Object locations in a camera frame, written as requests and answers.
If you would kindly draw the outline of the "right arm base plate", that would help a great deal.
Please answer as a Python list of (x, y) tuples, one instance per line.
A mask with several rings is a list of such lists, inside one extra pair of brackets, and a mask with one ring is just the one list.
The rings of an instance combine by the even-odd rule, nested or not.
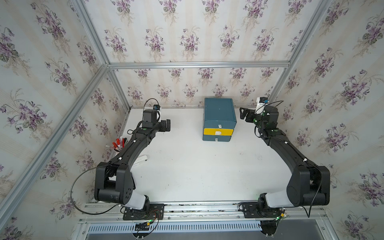
[(242, 212), (246, 219), (280, 219), (284, 215), (282, 208), (261, 207), (257, 202), (239, 203), (238, 211)]

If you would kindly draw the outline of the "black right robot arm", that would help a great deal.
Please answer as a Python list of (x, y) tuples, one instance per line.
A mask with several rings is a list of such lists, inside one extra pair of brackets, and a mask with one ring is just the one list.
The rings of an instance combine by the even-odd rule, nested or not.
[(240, 118), (255, 125), (260, 139), (282, 158), (292, 174), (285, 190), (260, 195), (259, 209), (328, 205), (329, 169), (318, 166), (294, 146), (286, 133), (278, 128), (278, 117), (278, 109), (272, 106), (264, 106), (261, 112), (240, 108)]

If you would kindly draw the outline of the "teal top drawer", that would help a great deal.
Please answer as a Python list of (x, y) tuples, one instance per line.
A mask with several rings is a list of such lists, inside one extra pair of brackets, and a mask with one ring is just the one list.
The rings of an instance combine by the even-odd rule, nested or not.
[(237, 121), (205, 120), (204, 129), (234, 129)]

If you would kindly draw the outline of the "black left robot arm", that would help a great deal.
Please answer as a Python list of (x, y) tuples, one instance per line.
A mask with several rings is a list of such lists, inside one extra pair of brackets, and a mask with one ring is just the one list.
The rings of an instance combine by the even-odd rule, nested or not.
[(151, 143), (157, 132), (169, 132), (171, 121), (142, 123), (133, 131), (125, 147), (109, 162), (96, 168), (94, 198), (105, 203), (120, 204), (126, 208), (149, 211), (149, 197), (136, 192), (131, 173), (140, 153)]

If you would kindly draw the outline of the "teal drawer cabinet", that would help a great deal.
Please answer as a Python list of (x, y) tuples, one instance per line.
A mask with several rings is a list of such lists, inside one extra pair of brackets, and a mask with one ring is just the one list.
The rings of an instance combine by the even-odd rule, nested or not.
[(205, 120), (237, 121), (233, 100), (205, 98), (203, 124)]

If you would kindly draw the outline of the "yellow drawer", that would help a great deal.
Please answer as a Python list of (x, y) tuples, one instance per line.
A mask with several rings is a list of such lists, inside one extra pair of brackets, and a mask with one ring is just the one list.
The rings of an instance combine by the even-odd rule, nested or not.
[(204, 128), (203, 134), (208, 136), (232, 136), (234, 129)]

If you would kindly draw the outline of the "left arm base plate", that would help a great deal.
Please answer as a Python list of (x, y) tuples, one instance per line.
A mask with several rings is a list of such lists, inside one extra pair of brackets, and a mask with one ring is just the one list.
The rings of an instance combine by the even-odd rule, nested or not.
[(125, 208), (123, 212), (124, 221), (133, 220), (162, 220), (164, 218), (165, 204), (150, 204), (144, 210)]

